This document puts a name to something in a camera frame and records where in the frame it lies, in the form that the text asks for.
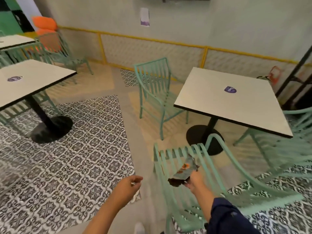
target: white shoe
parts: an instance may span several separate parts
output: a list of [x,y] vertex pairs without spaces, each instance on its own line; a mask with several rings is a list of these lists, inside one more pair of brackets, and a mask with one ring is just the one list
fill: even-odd
[[141,222],[135,224],[135,234],[145,234],[145,228]]

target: person's left hand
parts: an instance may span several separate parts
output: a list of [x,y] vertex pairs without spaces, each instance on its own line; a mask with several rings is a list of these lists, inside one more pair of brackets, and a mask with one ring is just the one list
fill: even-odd
[[116,206],[118,210],[122,209],[131,201],[135,193],[139,190],[142,180],[143,177],[136,175],[121,179],[106,202],[114,203],[114,206]]

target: beige floor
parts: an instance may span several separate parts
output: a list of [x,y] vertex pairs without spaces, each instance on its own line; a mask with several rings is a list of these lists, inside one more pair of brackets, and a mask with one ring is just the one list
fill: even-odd
[[[91,63],[94,75],[87,68],[79,70],[76,77],[78,84],[67,80],[65,86],[57,85],[48,90],[48,94],[56,103],[67,103],[106,95],[118,95],[120,108],[127,133],[129,147],[135,172],[144,177],[141,195],[142,200],[127,205],[115,218],[109,233],[133,233],[134,225],[140,221],[148,233],[159,234],[164,230],[166,209],[162,193],[153,174],[153,144],[158,143],[160,149],[187,145],[186,131],[196,124],[208,124],[209,117],[190,113],[189,124],[185,124],[185,113],[164,124],[164,140],[159,137],[159,124],[150,115],[143,113],[139,119],[138,87],[125,87],[118,68]],[[171,90],[179,93],[182,84],[173,82]],[[216,129],[223,135],[225,143],[240,163],[252,174],[265,171],[266,165],[256,147],[250,140],[241,146],[233,147],[232,143],[246,130],[245,127],[219,120]],[[213,161],[227,188],[237,185],[244,179],[236,172],[227,155],[222,152],[213,156]],[[60,234],[80,234],[88,222],[68,228]]]

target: purple sticker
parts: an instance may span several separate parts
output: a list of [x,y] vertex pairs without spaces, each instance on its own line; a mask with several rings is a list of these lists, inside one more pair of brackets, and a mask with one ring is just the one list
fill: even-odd
[[225,89],[224,89],[225,92],[228,92],[228,93],[236,93],[236,89],[234,89],[233,87],[230,87],[230,86],[227,86]]
[[12,81],[18,81],[21,78],[23,78],[23,77],[22,76],[13,76],[13,77],[8,78],[7,80],[12,82]]

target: food wrapper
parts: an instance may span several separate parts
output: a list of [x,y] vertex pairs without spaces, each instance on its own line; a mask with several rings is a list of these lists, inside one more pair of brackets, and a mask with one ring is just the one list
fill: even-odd
[[197,171],[198,168],[199,166],[196,165],[195,159],[188,154],[185,163],[182,165],[182,167],[177,171],[176,174],[173,175],[172,178],[168,179],[169,184],[174,187],[183,185],[190,178],[191,173],[193,171]]

